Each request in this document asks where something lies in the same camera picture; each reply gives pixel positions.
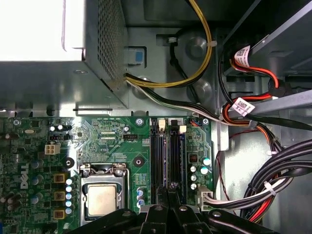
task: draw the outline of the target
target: perforated metal vent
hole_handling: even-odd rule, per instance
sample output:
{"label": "perforated metal vent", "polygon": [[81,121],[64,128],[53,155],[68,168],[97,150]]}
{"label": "perforated metal vent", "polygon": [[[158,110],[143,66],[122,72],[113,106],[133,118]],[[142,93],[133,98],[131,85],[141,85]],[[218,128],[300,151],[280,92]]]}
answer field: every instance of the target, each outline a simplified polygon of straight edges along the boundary
{"label": "perforated metal vent", "polygon": [[124,28],[120,0],[98,0],[97,59],[112,81],[123,75]]}

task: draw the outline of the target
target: white connector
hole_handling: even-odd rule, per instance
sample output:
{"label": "white connector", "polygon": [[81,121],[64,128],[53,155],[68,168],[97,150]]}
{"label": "white connector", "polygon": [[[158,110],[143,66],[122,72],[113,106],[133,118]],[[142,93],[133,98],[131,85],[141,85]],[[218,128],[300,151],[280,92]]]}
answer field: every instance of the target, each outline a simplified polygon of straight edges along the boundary
{"label": "white connector", "polygon": [[186,125],[180,125],[179,126],[179,134],[186,133]]}
{"label": "white connector", "polygon": [[158,126],[159,126],[159,130],[164,132],[165,128],[166,128],[166,120],[164,119],[159,119],[158,120]]}
{"label": "white connector", "polygon": [[60,153],[60,144],[45,145],[44,154],[45,155],[57,155]]}
{"label": "white connector", "polygon": [[200,207],[201,211],[209,211],[211,210],[211,206],[204,204],[204,197],[211,196],[213,197],[214,193],[210,191],[205,185],[201,185],[197,189],[197,205]]}

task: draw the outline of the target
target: barcode label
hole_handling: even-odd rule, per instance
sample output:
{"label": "barcode label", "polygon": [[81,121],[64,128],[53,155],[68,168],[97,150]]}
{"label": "barcode label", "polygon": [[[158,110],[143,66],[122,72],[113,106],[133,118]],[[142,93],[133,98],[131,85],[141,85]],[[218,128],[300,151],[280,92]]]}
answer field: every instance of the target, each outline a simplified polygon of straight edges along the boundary
{"label": "barcode label", "polygon": [[249,114],[255,108],[255,106],[239,97],[232,108],[239,112],[242,116],[246,116],[246,114]]}
{"label": "barcode label", "polygon": [[249,53],[249,51],[250,51],[250,45],[240,49],[239,51],[237,51],[234,55],[234,59],[235,59],[236,63],[243,65],[245,67],[249,67],[249,64],[248,64],[248,53]]}

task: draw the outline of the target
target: green circuit board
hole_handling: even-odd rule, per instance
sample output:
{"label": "green circuit board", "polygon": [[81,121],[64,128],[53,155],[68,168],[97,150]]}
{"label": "green circuit board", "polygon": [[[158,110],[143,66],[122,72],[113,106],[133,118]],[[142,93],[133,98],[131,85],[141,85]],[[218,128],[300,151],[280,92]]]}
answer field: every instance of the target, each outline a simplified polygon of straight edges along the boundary
{"label": "green circuit board", "polygon": [[[0,233],[61,234],[79,227],[80,174],[82,163],[125,163],[130,172],[128,208],[139,211],[137,190],[144,190],[145,204],[151,203],[150,118],[68,117],[0,119],[0,196],[19,195],[20,203],[10,207],[0,203]],[[212,166],[200,173],[202,158],[212,160],[210,125],[194,126],[189,117],[178,118],[187,125],[185,133],[185,171],[187,203],[196,204],[195,190],[189,188],[190,176],[196,184],[213,189]],[[60,133],[51,126],[70,126]],[[46,145],[56,143],[60,152],[46,154]],[[190,155],[196,155],[190,161]],[[196,172],[190,172],[193,165]],[[71,179],[67,191],[66,179]],[[70,206],[67,195],[70,193]]]}

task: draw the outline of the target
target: dell logo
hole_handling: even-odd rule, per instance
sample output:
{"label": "dell logo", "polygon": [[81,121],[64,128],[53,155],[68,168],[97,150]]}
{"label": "dell logo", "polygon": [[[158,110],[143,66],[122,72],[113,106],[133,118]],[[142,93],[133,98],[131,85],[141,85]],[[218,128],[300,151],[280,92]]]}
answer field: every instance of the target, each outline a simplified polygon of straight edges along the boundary
{"label": "dell logo", "polygon": [[28,163],[25,164],[25,166],[21,166],[22,171],[21,174],[21,183],[20,183],[20,189],[28,189]]}

